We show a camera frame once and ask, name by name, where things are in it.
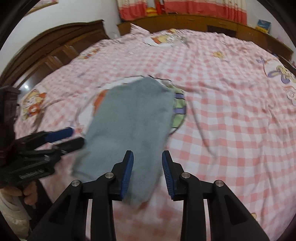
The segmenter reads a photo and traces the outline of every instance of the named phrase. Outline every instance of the white wall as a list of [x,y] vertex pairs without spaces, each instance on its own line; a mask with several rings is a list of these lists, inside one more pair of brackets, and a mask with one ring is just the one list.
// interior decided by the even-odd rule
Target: white wall
[[0,50],[0,73],[12,57],[31,39],[50,28],[74,22],[105,20],[107,35],[119,36],[120,23],[116,0],[59,0],[58,4],[25,16]]
[[285,45],[294,51],[292,60],[296,62],[296,47],[289,38],[288,34],[279,24],[279,22],[271,15],[271,13],[263,7],[257,0],[245,0],[247,7],[248,26],[255,28],[259,19],[271,22],[271,30],[269,34],[272,37],[279,38]]

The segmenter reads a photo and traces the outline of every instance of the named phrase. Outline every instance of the folded gray garment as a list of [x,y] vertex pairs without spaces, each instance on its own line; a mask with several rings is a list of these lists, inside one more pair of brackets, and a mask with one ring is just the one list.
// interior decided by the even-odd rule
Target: folded gray garment
[[108,91],[74,164],[73,175],[93,181],[125,152],[134,153],[134,166],[125,202],[138,207],[146,202],[162,173],[161,154],[169,135],[174,92],[152,78]]

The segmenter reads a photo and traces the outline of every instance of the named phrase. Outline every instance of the person's finger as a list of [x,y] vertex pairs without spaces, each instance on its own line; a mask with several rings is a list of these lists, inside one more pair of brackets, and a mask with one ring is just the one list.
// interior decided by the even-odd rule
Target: person's finger
[[16,187],[6,186],[1,189],[1,192],[6,195],[20,197],[22,196],[22,191]]
[[24,202],[25,202],[25,204],[30,205],[30,206],[32,206],[32,205],[34,205],[35,203],[37,203],[37,200],[38,200],[37,192],[32,193],[32,194],[30,194],[29,196],[26,196],[26,197],[24,198]]
[[31,182],[23,191],[25,196],[29,196],[30,194],[37,193],[37,185],[36,182]]

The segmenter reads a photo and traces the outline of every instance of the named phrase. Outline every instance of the framed picture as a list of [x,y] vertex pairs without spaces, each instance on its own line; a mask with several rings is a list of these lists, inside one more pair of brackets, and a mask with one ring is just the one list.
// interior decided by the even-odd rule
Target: framed picture
[[44,7],[48,7],[48,6],[51,6],[53,4],[57,4],[59,3],[59,0],[40,0],[28,13],[33,13],[41,8],[44,8]]

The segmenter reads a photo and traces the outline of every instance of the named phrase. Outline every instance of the red and white curtain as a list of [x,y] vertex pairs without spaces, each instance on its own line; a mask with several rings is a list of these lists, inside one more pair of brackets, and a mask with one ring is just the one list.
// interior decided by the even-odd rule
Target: red and white curtain
[[147,0],[117,0],[120,17],[124,20],[135,20],[145,17]]
[[164,0],[167,13],[201,14],[247,25],[245,0]]

